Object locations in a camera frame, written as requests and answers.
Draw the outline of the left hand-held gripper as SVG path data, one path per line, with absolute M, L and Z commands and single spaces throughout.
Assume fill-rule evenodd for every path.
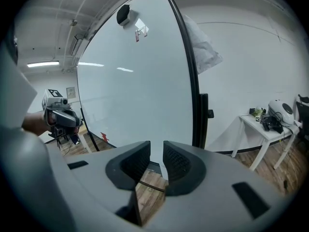
M 60 126 L 64 127 L 80 126 L 80 118 L 72 109 L 69 108 L 70 105 L 68 103 L 68 99 L 64 98 L 58 90 L 56 89 L 45 90 L 42 99 L 43 117 L 45 120 L 46 112 L 52 113 L 52 111 L 55 110 L 55 116 L 53 116 L 55 123 L 50 128 L 51 133 L 49 134 L 49 136 L 53 137 L 54 139 L 57 139 L 65 134 L 65 129 L 60 128 Z

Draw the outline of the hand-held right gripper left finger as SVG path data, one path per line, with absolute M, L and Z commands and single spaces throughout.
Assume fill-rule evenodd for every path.
M 150 162 L 150 142 L 64 157 L 48 147 L 58 190 L 75 232 L 141 232 L 135 187 Z

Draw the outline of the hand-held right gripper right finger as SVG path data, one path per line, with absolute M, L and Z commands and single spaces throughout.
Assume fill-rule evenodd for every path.
M 169 183 L 149 232 L 262 232 L 290 200 L 233 158 L 165 141 Z

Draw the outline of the person's left hand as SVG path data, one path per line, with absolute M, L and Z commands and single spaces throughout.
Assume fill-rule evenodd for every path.
M 53 114 L 51 112 L 46 112 L 45 114 L 45 120 L 46 120 L 46 124 L 51 128 L 54 123 L 55 120 L 53 119 Z

